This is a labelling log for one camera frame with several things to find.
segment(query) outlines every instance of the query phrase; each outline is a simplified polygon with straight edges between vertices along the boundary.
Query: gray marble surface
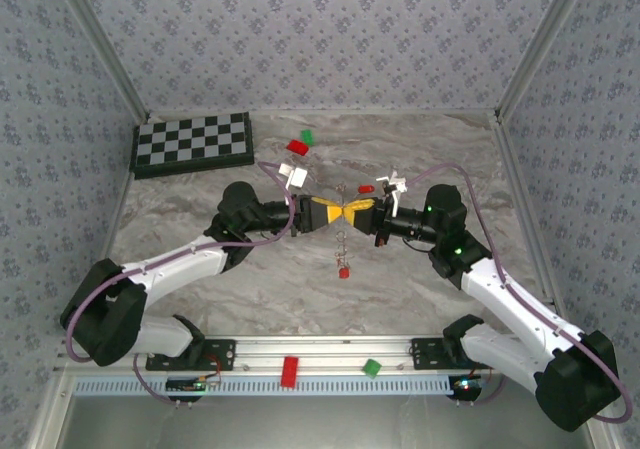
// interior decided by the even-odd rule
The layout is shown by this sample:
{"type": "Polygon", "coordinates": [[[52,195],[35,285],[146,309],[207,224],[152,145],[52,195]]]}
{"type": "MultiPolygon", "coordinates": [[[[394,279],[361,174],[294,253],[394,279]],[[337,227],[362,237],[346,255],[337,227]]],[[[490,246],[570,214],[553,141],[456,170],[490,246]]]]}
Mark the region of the gray marble surface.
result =
{"type": "MultiPolygon", "coordinates": [[[[339,200],[338,184],[355,195],[358,185],[396,169],[407,178],[445,161],[471,175],[484,216],[507,270],[533,294],[533,270],[493,135],[486,124],[443,115],[253,116],[256,159],[309,170],[303,193],[339,200]],[[316,145],[305,157],[285,150],[301,129],[316,145]]],[[[209,226],[227,184],[251,183],[261,201],[280,199],[257,166],[134,181],[111,257],[132,262],[185,244],[209,226]]],[[[402,196],[422,208],[430,184],[464,181],[445,170],[402,196]]],[[[466,188],[463,198],[470,201],[466,188]]],[[[484,240],[474,215],[468,226],[484,240]]],[[[477,314],[499,327],[483,306],[440,279],[425,254],[391,240],[384,248],[346,223],[286,237],[256,248],[239,267],[197,281],[150,308],[182,314],[208,334],[430,334],[457,318],[477,314]],[[336,232],[347,232],[351,277],[338,278],[336,232]]]]}

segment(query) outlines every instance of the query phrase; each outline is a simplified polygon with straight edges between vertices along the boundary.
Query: green block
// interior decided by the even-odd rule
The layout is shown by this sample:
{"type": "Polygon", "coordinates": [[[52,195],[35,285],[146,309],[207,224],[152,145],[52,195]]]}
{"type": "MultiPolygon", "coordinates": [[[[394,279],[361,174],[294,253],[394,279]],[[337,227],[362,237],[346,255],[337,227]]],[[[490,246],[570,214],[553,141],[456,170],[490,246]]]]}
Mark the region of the green block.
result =
{"type": "Polygon", "coordinates": [[[369,359],[362,368],[362,372],[364,372],[371,379],[375,379],[375,377],[378,375],[378,372],[380,372],[381,367],[382,365],[378,361],[369,359]]]}
{"type": "Polygon", "coordinates": [[[313,133],[309,129],[300,132],[300,138],[307,146],[313,146],[313,133]]]}

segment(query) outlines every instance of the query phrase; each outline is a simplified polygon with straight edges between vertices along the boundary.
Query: patterned wallpaper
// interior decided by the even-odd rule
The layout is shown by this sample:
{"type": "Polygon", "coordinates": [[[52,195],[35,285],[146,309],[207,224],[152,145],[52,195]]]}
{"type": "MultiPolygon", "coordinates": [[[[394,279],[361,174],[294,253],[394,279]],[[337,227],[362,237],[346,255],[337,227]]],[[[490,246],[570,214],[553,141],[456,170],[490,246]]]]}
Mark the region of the patterned wallpaper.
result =
{"type": "Polygon", "coordinates": [[[90,0],[154,111],[492,108],[550,0],[90,0]]]}
{"type": "Polygon", "coordinates": [[[614,342],[640,447],[640,0],[579,0],[509,123],[571,316],[614,342]]]}
{"type": "Polygon", "coordinates": [[[0,447],[25,443],[57,318],[98,257],[134,121],[64,0],[0,0],[0,447]]]}

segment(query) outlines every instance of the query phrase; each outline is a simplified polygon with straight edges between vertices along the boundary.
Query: checkerboard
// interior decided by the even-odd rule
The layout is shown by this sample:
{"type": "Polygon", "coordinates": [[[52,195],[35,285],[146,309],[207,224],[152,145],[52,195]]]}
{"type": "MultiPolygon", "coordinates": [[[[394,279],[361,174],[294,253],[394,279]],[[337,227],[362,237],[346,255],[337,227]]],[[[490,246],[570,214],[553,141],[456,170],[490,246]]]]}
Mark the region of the checkerboard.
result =
{"type": "Polygon", "coordinates": [[[136,131],[136,179],[253,164],[249,113],[145,124],[136,131]]]}

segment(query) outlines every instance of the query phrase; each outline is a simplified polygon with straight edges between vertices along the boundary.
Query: red block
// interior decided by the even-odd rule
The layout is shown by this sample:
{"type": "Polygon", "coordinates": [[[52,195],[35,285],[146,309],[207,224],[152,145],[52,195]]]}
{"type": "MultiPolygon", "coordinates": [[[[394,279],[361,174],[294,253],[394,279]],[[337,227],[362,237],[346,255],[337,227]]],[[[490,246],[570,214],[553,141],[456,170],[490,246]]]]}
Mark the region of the red block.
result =
{"type": "Polygon", "coordinates": [[[298,374],[298,358],[293,356],[287,356],[284,358],[284,365],[282,366],[282,379],[280,385],[282,387],[296,387],[296,377],[298,374]]]}
{"type": "Polygon", "coordinates": [[[309,151],[309,146],[307,146],[304,142],[296,141],[293,139],[289,145],[287,146],[291,152],[295,152],[296,154],[300,154],[304,156],[309,151]]]}

